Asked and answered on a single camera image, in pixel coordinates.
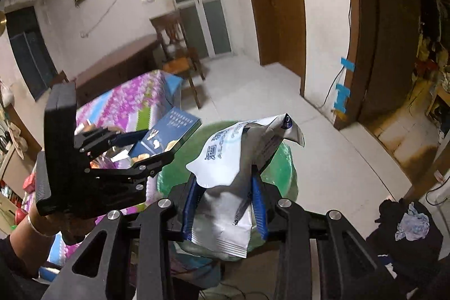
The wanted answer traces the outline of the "person's left hand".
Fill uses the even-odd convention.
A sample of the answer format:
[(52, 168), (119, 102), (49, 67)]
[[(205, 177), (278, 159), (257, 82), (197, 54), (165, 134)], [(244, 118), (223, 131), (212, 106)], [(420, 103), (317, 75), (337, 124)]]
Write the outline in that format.
[(35, 204), (28, 213), (31, 227), (45, 238), (53, 238), (61, 233), (67, 245), (74, 245), (84, 240), (96, 226), (96, 218), (83, 219), (72, 214), (56, 213), (41, 215)]

